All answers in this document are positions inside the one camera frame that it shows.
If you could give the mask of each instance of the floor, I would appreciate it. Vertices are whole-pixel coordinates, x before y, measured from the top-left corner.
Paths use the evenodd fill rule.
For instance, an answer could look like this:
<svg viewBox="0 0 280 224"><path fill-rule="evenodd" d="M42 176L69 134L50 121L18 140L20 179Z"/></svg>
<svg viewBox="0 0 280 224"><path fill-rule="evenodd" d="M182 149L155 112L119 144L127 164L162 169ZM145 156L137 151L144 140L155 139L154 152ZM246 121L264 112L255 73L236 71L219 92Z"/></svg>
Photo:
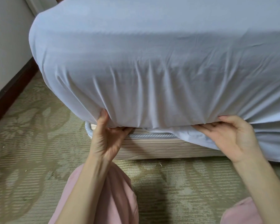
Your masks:
<svg viewBox="0 0 280 224"><path fill-rule="evenodd" d="M0 121L0 224L48 223L89 148L82 120L38 73ZM220 223L248 195L225 157L116 163L132 179L140 223Z"/></svg>

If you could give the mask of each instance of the pink pajama pants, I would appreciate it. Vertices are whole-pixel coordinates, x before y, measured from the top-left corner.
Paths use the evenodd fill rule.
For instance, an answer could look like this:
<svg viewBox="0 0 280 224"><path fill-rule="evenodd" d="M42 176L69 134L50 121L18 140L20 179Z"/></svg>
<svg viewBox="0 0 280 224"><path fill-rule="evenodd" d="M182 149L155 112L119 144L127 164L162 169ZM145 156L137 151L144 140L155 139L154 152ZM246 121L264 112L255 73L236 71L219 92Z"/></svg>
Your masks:
<svg viewBox="0 0 280 224"><path fill-rule="evenodd" d="M68 198L83 165L77 167L64 187L61 199L49 221L54 224ZM139 214L136 195L129 177L114 163L107 174L96 209L95 224L138 224ZM248 197L228 209L221 224L262 224L253 200Z"/></svg>

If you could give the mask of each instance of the white fitted sheet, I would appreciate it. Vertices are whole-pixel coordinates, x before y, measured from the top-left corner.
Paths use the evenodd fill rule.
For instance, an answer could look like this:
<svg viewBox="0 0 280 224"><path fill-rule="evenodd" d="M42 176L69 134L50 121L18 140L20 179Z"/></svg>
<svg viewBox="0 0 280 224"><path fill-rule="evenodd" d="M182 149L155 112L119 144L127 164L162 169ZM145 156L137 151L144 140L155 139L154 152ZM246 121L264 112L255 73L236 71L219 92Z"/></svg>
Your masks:
<svg viewBox="0 0 280 224"><path fill-rule="evenodd" d="M49 88L82 120L172 132L237 114L280 161L280 0L64 0L29 42Z"/></svg>

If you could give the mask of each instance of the person's right arm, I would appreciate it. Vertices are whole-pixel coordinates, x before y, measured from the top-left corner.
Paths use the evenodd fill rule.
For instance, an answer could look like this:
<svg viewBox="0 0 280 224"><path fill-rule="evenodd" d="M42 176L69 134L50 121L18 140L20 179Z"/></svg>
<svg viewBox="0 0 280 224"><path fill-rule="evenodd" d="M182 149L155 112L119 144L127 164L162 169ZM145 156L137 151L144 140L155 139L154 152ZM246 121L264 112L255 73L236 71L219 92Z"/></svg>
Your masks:
<svg viewBox="0 0 280 224"><path fill-rule="evenodd" d="M238 116L194 125L233 162L265 224L280 224L280 180L264 158L252 126Z"/></svg>

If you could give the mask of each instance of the wooden baseboard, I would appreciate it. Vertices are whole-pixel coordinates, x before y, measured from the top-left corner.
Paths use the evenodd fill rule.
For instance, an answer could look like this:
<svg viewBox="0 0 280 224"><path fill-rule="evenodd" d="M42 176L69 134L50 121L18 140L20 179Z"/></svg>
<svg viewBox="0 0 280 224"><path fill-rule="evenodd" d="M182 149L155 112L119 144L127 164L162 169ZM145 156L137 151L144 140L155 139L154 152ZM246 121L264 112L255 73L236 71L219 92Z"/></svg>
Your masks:
<svg viewBox="0 0 280 224"><path fill-rule="evenodd" d="M15 102L17 97L31 81L37 71L38 66L34 58L31 58L0 91L0 119L4 116L9 107Z"/></svg>

